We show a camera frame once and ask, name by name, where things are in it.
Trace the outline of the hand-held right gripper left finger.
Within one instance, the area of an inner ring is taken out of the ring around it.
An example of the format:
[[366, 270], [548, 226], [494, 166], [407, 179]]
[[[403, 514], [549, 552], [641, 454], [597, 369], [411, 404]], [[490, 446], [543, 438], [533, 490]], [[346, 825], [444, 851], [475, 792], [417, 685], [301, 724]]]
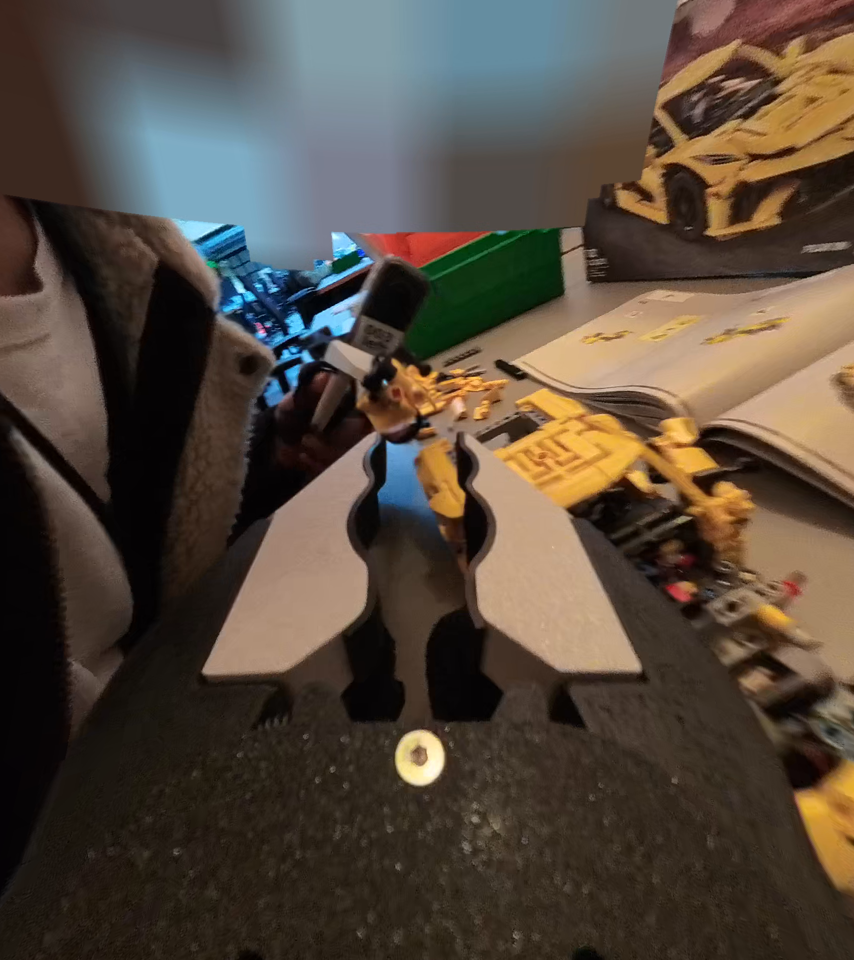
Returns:
[[404, 684], [370, 564], [386, 468], [386, 441], [369, 435], [273, 514], [202, 667], [206, 682], [265, 682], [289, 703], [325, 685], [352, 719], [399, 717]]

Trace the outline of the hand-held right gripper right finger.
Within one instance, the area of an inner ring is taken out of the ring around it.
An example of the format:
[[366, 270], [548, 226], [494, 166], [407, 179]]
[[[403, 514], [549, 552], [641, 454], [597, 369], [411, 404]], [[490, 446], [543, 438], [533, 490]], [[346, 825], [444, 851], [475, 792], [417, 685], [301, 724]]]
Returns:
[[644, 668], [568, 512], [475, 438], [425, 448], [425, 497], [464, 579], [428, 641], [433, 715], [486, 721], [512, 690], [582, 722], [572, 688]]

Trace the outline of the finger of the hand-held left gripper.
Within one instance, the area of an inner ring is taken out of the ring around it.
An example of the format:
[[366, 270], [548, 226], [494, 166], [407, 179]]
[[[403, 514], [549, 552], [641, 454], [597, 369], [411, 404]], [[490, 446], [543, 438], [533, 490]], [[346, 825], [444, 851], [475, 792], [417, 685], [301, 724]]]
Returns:
[[351, 379], [367, 378], [380, 363], [375, 355], [344, 341], [328, 342], [322, 360]]

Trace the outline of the yellow brick side assembly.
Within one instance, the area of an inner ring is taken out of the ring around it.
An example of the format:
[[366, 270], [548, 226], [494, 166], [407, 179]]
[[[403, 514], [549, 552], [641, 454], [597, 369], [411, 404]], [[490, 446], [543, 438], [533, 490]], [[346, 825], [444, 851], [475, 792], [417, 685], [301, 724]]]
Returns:
[[358, 384], [356, 410], [382, 439], [403, 445], [435, 437], [429, 420], [435, 413], [431, 374], [378, 356]]

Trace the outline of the yellow brick toy car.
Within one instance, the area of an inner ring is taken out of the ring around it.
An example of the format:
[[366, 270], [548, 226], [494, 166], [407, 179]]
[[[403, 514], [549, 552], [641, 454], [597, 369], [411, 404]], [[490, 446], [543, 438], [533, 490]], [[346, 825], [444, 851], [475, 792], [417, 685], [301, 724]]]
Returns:
[[686, 618], [784, 762], [821, 864], [854, 894], [854, 676], [841, 678], [797, 620], [800, 571], [746, 562], [755, 512], [748, 455], [715, 459], [685, 417], [641, 438], [609, 414], [537, 390], [489, 432], [494, 456], [573, 518], [592, 523]]

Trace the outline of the person's left forearm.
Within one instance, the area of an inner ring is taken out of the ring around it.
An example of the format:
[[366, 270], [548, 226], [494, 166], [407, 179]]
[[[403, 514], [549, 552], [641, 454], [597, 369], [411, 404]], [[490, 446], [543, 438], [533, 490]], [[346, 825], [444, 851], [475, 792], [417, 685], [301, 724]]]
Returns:
[[268, 518], [299, 492], [306, 474], [277, 460], [275, 408], [258, 401], [246, 451], [241, 503], [229, 535], [229, 546], [253, 523]]

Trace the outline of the person's left hand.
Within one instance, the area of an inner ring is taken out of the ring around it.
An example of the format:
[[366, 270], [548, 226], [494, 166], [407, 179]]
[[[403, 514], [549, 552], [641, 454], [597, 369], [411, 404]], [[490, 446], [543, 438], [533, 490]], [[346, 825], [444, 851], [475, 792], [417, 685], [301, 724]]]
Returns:
[[353, 410], [334, 426], [317, 433], [311, 426], [313, 414], [331, 379], [325, 370], [309, 380], [302, 374], [298, 386], [275, 408], [278, 432], [277, 460], [280, 464], [313, 478], [372, 433], [369, 421]]

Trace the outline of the orange bag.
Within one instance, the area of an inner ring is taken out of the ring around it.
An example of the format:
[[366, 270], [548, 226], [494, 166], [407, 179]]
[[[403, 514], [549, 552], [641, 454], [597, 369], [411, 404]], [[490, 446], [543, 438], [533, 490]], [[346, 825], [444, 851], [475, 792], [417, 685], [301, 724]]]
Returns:
[[396, 257], [421, 268], [488, 234], [489, 231], [357, 233], [355, 239], [373, 259]]

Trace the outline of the green plastic bin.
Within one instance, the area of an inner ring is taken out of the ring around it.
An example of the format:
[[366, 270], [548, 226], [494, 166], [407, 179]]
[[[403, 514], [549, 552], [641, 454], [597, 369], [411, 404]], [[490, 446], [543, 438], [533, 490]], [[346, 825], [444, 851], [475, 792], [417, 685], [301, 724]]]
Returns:
[[427, 359], [562, 297], [562, 229], [484, 234], [421, 270], [431, 294], [406, 344]]

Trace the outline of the pile of yellow brick pieces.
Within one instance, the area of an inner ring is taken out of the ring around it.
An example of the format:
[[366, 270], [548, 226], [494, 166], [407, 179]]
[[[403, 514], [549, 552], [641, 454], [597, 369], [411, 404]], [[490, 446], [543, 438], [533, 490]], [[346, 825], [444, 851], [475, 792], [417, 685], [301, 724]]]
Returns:
[[421, 417], [449, 412], [454, 423], [465, 420], [470, 413], [471, 398], [477, 402], [473, 419], [482, 421], [489, 415], [490, 407], [500, 402], [507, 379], [485, 379], [481, 375], [466, 373], [445, 374], [434, 372], [425, 380], [426, 401], [418, 410]]

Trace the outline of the person's fleece-lined jacket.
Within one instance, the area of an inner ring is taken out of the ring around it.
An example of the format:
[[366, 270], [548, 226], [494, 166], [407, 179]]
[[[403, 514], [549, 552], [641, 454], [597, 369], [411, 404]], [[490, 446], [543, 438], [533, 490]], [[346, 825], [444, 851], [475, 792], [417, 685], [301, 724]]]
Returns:
[[0, 297], [38, 289], [35, 223], [85, 307], [111, 497], [0, 392], [0, 896], [74, 731], [53, 539], [27, 453], [67, 481], [121, 555], [132, 596], [122, 663], [224, 552], [272, 364], [220, 315], [216, 276], [162, 218], [0, 194]]

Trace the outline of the open instruction book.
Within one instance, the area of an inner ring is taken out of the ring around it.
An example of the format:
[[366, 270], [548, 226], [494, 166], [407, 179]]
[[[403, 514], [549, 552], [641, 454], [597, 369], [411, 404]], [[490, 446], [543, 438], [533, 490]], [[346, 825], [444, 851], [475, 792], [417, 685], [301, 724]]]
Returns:
[[618, 418], [691, 419], [854, 510], [854, 264], [741, 294], [652, 290], [514, 364]]

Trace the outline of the person's white shirt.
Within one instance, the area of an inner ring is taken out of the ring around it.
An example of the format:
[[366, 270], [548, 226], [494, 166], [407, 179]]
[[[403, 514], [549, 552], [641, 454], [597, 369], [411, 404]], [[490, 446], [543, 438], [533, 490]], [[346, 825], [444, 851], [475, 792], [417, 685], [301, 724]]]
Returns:
[[[0, 392], [108, 501], [107, 417], [85, 307], [34, 226], [38, 289], [0, 296]], [[38, 452], [27, 459], [53, 539], [76, 729], [121, 663], [131, 589], [120, 553], [88, 506]]]

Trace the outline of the printed toy car box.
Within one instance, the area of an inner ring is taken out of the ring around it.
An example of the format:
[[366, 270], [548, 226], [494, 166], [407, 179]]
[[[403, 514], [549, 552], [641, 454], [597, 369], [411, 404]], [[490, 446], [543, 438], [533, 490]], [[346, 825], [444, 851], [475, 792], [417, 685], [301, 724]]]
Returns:
[[589, 282], [854, 264], [854, 1], [678, 2], [643, 170], [582, 233]]

